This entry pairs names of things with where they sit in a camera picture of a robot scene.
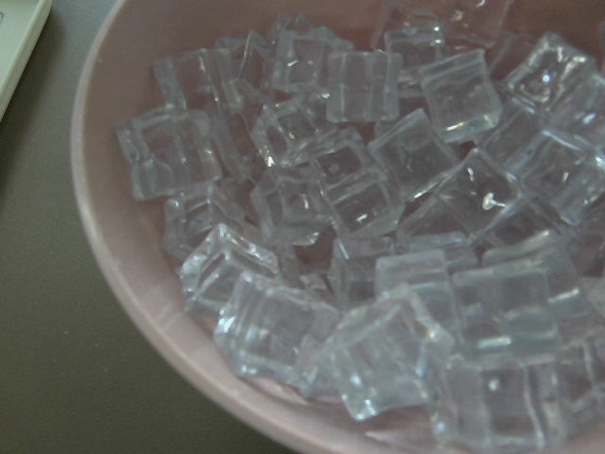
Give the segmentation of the cream serving tray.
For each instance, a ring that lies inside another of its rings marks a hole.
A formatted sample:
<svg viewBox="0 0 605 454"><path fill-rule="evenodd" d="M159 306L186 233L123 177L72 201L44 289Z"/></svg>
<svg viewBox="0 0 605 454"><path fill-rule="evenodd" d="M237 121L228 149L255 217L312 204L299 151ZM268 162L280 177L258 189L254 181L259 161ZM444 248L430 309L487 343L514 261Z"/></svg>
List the cream serving tray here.
<svg viewBox="0 0 605 454"><path fill-rule="evenodd" d="M1 0L1 118L41 36L51 6L51 0Z"/></svg>

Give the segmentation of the clear plastic ice cubes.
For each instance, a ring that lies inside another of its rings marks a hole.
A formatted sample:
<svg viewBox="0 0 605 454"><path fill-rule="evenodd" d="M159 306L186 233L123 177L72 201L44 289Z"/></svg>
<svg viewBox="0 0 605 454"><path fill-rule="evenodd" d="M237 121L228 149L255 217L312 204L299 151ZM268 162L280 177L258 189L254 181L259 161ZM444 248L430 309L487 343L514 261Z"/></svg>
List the clear plastic ice cubes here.
<svg viewBox="0 0 605 454"><path fill-rule="evenodd" d="M116 130L188 311L235 375L478 453L604 418L604 68L507 1L301 15L156 61Z"/></svg>

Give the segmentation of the pink bowl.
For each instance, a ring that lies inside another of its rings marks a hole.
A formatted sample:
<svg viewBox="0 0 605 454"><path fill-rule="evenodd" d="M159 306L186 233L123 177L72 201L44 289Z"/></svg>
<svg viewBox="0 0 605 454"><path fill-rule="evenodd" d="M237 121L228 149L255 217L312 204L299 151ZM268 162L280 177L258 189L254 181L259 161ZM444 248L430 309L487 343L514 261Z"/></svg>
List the pink bowl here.
<svg viewBox="0 0 605 454"><path fill-rule="evenodd" d="M356 44L382 17L378 1L119 1L97 33L72 118L74 188L86 235L117 300L180 375L235 418L300 453L440 453L421 410L353 421L339 405L302 400L272 381L235 377L207 321L184 310L174 262L160 245L161 201L138 202L115 128L161 95L152 63L224 33L267 31L281 13L302 14Z"/></svg>

